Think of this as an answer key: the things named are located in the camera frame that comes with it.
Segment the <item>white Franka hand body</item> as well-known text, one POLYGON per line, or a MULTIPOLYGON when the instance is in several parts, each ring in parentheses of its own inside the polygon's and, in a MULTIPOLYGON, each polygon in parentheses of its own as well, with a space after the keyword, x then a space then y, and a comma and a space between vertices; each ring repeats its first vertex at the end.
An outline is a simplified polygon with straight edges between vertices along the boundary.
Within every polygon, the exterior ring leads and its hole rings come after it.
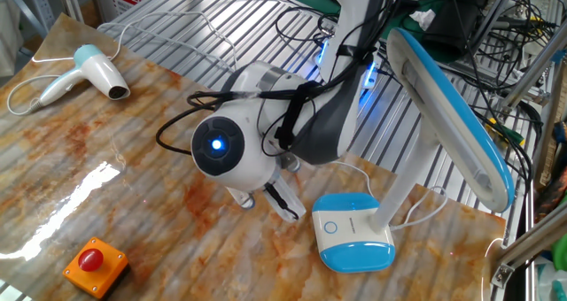
POLYGON ((276 213, 286 222, 296 222, 305 213, 306 208, 282 176, 270 180, 264 185, 264 195, 276 213))

